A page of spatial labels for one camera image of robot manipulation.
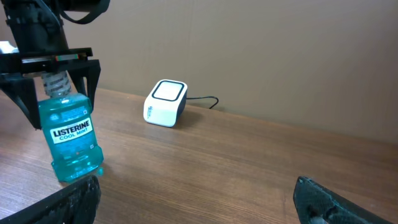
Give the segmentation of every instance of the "white device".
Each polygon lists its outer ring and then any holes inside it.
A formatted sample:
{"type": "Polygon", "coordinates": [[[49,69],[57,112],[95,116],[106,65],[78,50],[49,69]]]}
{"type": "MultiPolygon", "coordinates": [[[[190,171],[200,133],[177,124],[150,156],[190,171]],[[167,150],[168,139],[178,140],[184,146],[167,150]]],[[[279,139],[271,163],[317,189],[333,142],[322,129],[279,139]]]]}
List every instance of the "white device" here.
{"type": "Polygon", "coordinates": [[[144,119],[151,124],[172,127],[177,122],[187,100],[187,84],[161,80],[144,103],[144,119]]]}

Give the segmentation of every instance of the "wooden tabletop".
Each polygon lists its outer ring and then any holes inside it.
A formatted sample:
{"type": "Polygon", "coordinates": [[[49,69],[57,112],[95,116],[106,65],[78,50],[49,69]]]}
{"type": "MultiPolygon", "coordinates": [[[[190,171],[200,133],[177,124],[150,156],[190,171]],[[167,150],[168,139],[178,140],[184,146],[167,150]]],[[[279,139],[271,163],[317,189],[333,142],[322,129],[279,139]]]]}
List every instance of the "wooden tabletop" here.
{"type": "MultiPolygon", "coordinates": [[[[105,160],[96,223],[298,223],[300,175],[398,223],[397,146],[193,106],[164,128],[144,121],[144,99],[97,91],[105,160]]],[[[65,185],[42,132],[3,93],[0,124],[4,218],[65,185]]]]}

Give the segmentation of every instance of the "power cord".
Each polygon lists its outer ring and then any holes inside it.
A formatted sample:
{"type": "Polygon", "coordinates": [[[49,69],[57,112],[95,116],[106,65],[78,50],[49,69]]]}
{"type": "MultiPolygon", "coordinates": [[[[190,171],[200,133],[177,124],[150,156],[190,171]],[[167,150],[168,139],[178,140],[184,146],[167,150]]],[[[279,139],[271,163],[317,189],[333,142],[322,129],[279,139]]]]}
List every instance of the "power cord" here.
{"type": "Polygon", "coordinates": [[[61,23],[48,7],[48,5],[46,5],[43,0],[35,0],[35,2],[37,3],[37,5],[39,5],[40,8],[42,8],[44,13],[49,17],[49,19],[57,25],[57,31],[59,31],[61,29],[61,23]]]}
{"type": "Polygon", "coordinates": [[[215,96],[202,96],[202,97],[187,97],[187,100],[200,100],[200,99],[206,99],[206,98],[212,98],[216,100],[216,103],[213,104],[211,107],[209,107],[209,109],[212,109],[214,106],[217,105],[217,103],[219,102],[218,98],[215,96]]]}

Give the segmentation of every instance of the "listerine bottle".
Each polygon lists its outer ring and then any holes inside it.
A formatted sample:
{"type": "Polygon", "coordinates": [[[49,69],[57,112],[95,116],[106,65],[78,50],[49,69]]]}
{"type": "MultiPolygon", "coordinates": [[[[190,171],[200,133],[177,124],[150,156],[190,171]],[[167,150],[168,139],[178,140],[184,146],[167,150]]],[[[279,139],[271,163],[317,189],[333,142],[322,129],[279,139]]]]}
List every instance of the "listerine bottle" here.
{"type": "Polygon", "coordinates": [[[104,160],[98,146],[90,100],[72,93],[66,72],[43,73],[50,99],[39,102],[40,122],[59,181],[70,182],[96,169],[104,160]]]}

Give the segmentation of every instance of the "beige wall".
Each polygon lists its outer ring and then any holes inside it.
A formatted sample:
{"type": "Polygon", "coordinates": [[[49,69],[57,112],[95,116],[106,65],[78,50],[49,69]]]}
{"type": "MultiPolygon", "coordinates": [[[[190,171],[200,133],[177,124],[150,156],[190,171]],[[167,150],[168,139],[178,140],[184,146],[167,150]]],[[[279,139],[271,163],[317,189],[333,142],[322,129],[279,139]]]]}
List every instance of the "beige wall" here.
{"type": "Polygon", "coordinates": [[[112,0],[65,23],[101,60],[100,87],[180,80],[219,110],[398,142],[396,0],[112,0]]]}

